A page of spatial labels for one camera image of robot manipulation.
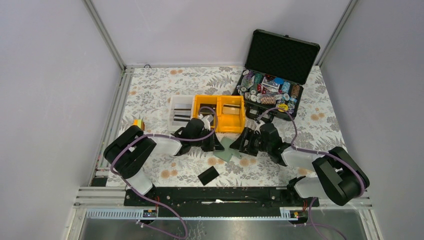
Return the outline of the black credit card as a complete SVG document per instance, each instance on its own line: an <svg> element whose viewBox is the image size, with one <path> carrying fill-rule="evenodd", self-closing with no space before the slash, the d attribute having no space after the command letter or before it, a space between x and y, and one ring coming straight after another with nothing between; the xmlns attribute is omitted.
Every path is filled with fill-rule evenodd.
<svg viewBox="0 0 424 240"><path fill-rule="evenodd" d="M203 186L216 179L220 174L214 166L209 167L207 170L199 174L197 177Z"/></svg>

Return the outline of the yellow double storage bin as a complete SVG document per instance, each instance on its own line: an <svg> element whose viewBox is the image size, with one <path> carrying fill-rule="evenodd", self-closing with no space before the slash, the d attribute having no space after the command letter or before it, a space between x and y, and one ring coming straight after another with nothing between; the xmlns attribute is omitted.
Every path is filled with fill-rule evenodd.
<svg viewBox="0 0 424 240"><path fill-rule="evenodd" d="M210 127L218 133L240 134L246 123L245 102L238 95L195 95L192 116L213 115Z"/></svg>

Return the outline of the white storage bin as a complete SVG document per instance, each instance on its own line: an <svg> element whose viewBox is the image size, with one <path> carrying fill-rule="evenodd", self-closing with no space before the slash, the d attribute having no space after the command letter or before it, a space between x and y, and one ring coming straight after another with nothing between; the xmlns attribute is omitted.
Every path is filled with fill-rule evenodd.
<svg viewBox="0 0 424 240"><path fill-rule="evenodd" d="M194 108L194 95L172 95L170 97L167 128L169 132L175 132L185 127L191 120Z"/></svg>

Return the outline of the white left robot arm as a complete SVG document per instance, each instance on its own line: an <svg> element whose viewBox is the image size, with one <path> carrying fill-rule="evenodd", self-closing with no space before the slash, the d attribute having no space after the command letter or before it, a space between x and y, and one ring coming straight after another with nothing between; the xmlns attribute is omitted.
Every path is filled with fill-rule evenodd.
<svg viewBox="0 0 424 240"><path fill-rule="evenodd" d="M145 134L137 125L130 126L103 152L114 174L136 192L136 199L144 206L155 200L154 184L143 171L149 157L155 155L181 156L192 147L203 152L224 151L213 127L212 116L190 119L172 135Z"/></svg>

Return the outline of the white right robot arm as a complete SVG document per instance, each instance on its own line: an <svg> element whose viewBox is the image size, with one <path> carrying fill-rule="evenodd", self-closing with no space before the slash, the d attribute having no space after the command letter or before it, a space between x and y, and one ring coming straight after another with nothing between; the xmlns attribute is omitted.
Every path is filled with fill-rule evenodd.
<svg viewBox="0 0 424 240"><path fill-rule="evenodd" d="M295 177L287 184L286 198L293 206L307 198L329 199L344 206L370 186L367 175L344 148L336 146L324 152L297 147L284 142L272 123L246 127L229 147L251 156L264 152L278 165L314 172L314 177Z"/></svg>

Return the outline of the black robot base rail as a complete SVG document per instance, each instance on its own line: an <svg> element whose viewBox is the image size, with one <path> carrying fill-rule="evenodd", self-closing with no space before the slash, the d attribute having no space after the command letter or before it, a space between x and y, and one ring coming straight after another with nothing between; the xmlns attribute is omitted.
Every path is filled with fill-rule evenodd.
<svg viewBox="0 0 424 240"><path fill-rule="evenodd" d="M153 187L144 197L125 191L124 206L152 207L159 217L280 218L282 210L306 211L318 200L300 197L288 187Z"/></svg>

